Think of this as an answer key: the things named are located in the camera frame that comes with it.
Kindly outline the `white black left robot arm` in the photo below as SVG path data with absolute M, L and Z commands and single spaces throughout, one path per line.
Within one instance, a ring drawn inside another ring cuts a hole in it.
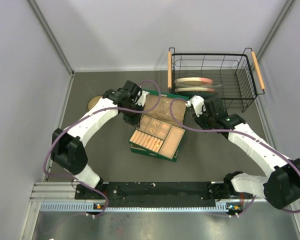
M 107 90 L 80 120 L 53 132 L 50 159 L 86 186 L 100 190 L 103 179 L 89 166 L 85 147 L 105 123 L 119 114 L 127 124 L 138 126 L 148 94 L 129 80 L 117 90 Z

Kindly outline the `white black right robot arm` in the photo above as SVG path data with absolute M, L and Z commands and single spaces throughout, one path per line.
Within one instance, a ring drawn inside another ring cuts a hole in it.
M 187 107 L 194 109 L 192 118 L 207 132 L 218 132 L 246 153 L 263 171 L 264 176 L 241 171 L 228 174 L 224 182 L 231 190 L 264 198 L 274 208 L 284 209 L 300 199 L 300 159 L 290 160 L 259 137 L 238 114 L 228 114 L 223 101 L 215 96 L 192 97 Z

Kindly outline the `cream pink plate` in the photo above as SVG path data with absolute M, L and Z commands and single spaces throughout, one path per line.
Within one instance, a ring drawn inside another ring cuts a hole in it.
M 189 85 L 189 86 L 211 86 L 213 80 L 204 77 L 182 77 L 174 81 L 176 86 L 178 85 Z
M 184 92 L 215 93 L 215 90 L 213 88 L 207 88 L 207 87 L 181 87 L 181 88 L 176 88 L 174 91 L 176 93 L 184 93 Z

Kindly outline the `green jewelry box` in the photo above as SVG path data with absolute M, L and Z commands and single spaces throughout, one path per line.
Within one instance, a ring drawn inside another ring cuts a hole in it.
M 185 103 L 183 101 L 179 101 L 179 100 L 175 101 L 174 103 L 171 103 L 174 99 L 178 98 L 178 96 L 175 94 L 163 92 L 163 93 L 161 93 L 161 96 L 159 96 L 159 93 L 154 90 L 149 90 L 148 92 L 149 92 L 149 95 L 146 97 L 145 109 L 149 110 L 152 107 L 154 107 L 154 109 L 147 112 L 144 115 L 150 116 L 157 120 L 161 120 L 163 122 L 166 122 L 166 123 L 169 123 L 169 124 L 172 124 L 172 125 L 182 128 L 180 125 L 178 125 L 178 123 L 176 121 L 178 121 L 180 123 L 184 122 L 185 113 L 186 113 Z M 156 157 L 159 159 L 164 159 L 164 158 L 156 156 L 154 154 L 150 154 L 149 152 L 141 149 L 140 147 L 132 145 L 132 144 L 130 146 L 130 150 L 133 153 L 138 153 L 138 154 L 142 154 L 142 155 L 146 155 L 146 156 L 152 156 L 152 157 Z M 179 148 L 178 148 L 178 151 L 177 151 L 174 161 L 170 160 L 171 162 L 177 161 L 178 153 L 179 153 Z

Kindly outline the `green jewelry tray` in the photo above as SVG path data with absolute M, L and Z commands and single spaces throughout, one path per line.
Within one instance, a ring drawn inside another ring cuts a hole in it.
M 174 161 L 184 134 L 181 127 L 143 115 L 129 142 L 152 155 Z

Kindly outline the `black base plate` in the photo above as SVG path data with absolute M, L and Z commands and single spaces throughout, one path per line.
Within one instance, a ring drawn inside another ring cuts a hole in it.
M 108 182 L 100 190 L 109 207 L 185 208 L 214 207 L 220 200 L 241 199 L 230 194 L 223 183 L 186 182 Z

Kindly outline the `dark green plate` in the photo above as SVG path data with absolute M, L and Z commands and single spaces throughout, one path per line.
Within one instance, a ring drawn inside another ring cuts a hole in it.
M 183 93 L 183 96 L 192 98 L 193 96 L 200 96 L 204 99 L 212 98 L 218 96 L 218 93 L 215 92 L 206 92 L 206 91 L 186 91 Z

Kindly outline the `tan ceramic bowl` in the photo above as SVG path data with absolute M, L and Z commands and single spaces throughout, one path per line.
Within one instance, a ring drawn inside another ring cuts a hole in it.
M 98 101 L 102 98 L 101 95 L 97 95 L 93 98 L 91 98 L 87 104 L 87 109 L 90 111 L 97 103 Z

